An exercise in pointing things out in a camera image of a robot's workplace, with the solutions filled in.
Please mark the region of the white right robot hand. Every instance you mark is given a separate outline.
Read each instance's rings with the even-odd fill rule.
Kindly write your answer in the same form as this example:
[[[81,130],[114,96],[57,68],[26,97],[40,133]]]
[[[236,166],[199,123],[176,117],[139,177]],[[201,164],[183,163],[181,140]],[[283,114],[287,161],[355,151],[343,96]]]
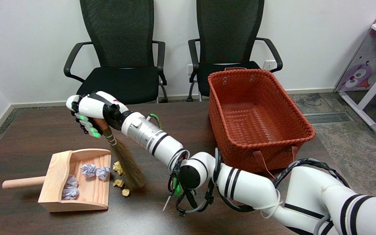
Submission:
[[[103,91],[84,96],[72,95],[67,99],[66,106],[84,133],[97,138],[112,137],[110,128],[120,131],[124,120],[133,113]]]

